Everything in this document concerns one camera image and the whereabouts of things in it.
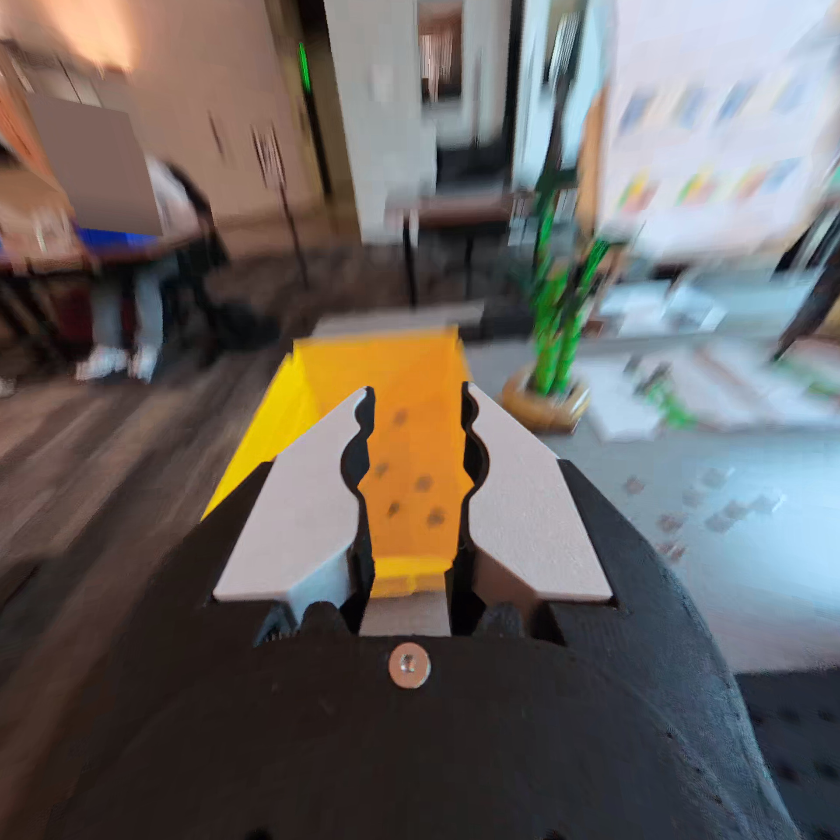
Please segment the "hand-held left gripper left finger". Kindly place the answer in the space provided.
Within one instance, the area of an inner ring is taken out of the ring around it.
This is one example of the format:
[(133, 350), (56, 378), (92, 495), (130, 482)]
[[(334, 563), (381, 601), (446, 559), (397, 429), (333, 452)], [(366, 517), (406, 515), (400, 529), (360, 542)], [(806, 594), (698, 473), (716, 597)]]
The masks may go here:
[(362, 612), (375, 577), (361, 482), (375, 391), (351, 393), (273, 460), (213, 589), (218, 602), (277, 602), (300, 623), (325, 602)]

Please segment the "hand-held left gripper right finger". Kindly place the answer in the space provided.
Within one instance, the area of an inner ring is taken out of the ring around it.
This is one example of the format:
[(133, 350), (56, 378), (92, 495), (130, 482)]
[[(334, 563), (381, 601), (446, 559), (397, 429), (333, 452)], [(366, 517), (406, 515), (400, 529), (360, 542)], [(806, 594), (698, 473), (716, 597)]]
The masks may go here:
[(451, 622), (513, 604), (531, 624), (544, 605), (607, 606), (613, 588), (557, 455), (473, 382), (461, 389), (464, 469), (451, 570)]

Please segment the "cluster of grey lego tiles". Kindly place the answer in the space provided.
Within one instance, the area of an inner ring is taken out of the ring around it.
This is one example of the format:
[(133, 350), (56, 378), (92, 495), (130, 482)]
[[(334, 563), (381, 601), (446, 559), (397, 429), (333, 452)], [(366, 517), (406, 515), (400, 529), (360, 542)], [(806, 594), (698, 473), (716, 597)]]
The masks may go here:
[(734, 467), (705, 467), (687, 482), (667, 486), (659, 492), (652, 479), (632, 474), (622, 483), (622, 491), (634, 505), (632, 521), (651, 527), (654, 547), (667, 562), (680, 562), (692, 537), (708, 532), (723, 537), (752, 518), (771, 518), (787, 501), (778, 488), (734, 492)]

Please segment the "yellow plastic bin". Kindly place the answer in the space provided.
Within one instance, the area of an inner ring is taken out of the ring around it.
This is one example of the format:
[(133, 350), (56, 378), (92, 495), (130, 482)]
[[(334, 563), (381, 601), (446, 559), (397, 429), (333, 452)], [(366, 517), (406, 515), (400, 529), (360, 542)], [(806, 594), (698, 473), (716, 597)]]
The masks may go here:
[[(371, 530), (372, 596), (441, 592), (458, 550), (461, 503), (472, 484), (464, 469), (461, 424), (461, 389), (469, 379), (456, 328), (296, 342), (204, 513), (351, 393), (370, 386), (375, 394), (371, 468), (381, 461), (390, 464), (382, 478), (370, 469), (360, 485)], [(395, 427), (392, 418), (401, 408), (408, 411), (407, 422)], [(434, 479), (427, 492), (414, 489), (420, 475)], [(393, 501), (401, 503), (401, 510), (389, 519), (385, 513)], [(437, 528), (426, 524), (433, 508), (446, 512), (445, 523)]]

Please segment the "green lego bamboo plant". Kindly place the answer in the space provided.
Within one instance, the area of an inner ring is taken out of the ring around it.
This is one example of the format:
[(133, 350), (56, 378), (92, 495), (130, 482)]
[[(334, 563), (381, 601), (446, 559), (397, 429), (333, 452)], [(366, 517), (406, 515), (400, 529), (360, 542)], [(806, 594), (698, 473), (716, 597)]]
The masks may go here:
[(569, 255), (551, 244), (561, 199), (577, 193), (576, 168), (545, 168), (535, 187), (538, 227), (529, 285), (534, 359), (507, 379), (500, 405), (535, 434), (572, 434), (590, 404), (590, 388), (573, 371), (585, 327), (623, 269), (627, 241), (581, 231), (573, 222)]

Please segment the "white instruction booklet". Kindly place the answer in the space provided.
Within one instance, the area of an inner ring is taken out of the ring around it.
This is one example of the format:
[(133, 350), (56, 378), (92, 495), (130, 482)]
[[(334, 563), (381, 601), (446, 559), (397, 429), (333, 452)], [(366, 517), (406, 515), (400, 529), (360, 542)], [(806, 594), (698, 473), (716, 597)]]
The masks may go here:
[(605, 443), (655, 439), (667, 428), (698, 424), (676, 390), (670, 366), (650, 364), (638, 354), (578, 361), (574, 371), (589, 388), (586, 416)]

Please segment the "background desk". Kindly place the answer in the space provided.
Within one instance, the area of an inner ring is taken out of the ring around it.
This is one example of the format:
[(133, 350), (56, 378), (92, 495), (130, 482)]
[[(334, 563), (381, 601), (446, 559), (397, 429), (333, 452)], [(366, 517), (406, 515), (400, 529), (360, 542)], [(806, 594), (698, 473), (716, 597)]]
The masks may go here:
[(535, 196), (534, 191), (522, 189), (389, 196), (385, 200), (384, 221), (401, 236), (408, 307), (416, 309), (419, 303), (414, 241), (420, 234), (464, 241), (465, 299), (469, 299), (476, 243), (481, 239), (500, 239), (509, 233), (511, 221), (530, 211)]

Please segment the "blue plastic bin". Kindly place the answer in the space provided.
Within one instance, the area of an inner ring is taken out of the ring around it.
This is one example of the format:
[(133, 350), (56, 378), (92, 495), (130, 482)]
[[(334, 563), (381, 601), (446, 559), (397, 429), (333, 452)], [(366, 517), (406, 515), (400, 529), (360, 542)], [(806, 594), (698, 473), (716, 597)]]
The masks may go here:
[(136, 254), (154, 249), (161, 242), (159, 236), (128, 234), (89, 227), (77, 227), (76, 233), (84, 248), (97, 256)]

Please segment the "tag sign on black stand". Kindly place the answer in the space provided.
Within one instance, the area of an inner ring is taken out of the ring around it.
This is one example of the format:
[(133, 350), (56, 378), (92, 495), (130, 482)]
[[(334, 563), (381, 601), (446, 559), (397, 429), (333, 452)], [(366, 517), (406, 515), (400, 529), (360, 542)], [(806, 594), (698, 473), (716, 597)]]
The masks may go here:
[(274, 191), (279, 197), (280, 209), (286, 220), (292, 251), (297, 261), (297, 267), (302, 285), (310, 288), (308, 264), (301, 248), (298, 226), (291, 210), (287, 193), (287, 178), (282, 160), (277, 133), (273, 127), (260, 128), (252, 124), (249, 128), (251, 141), (254, 146), (260, 175), (267, 189)]

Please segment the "black perforated mat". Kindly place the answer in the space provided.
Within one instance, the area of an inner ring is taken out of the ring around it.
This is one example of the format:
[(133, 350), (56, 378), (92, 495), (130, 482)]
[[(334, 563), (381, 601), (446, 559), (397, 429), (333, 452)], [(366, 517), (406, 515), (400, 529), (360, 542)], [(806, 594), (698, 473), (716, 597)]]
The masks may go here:
[(737, 675), (773, 782), (804, 838), (839, 838), (839, 668)]

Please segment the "long wooden edged table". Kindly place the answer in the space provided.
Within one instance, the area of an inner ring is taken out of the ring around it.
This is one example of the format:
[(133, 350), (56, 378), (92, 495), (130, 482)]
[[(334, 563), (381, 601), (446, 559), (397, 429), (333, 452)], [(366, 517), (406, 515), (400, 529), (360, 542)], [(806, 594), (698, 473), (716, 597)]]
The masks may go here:
[(161, 242), (155, 248), (136, 254), (94, 255), (81, 244), (76, 229), (68, 238), (54, 238), (38, 232), (34, 237), (24, 237), (18, 241), (19, 249), (11, 248), (15, 241), (10, 237), (2, 238), (2, 272), (18, 275), (49, 274), (61, 271), (99, 270), (112, 266), (127, 266), (154, 262), (170, 253), (201, 242), (206, 230), (198, 228), (187, 234), (160, 236)]

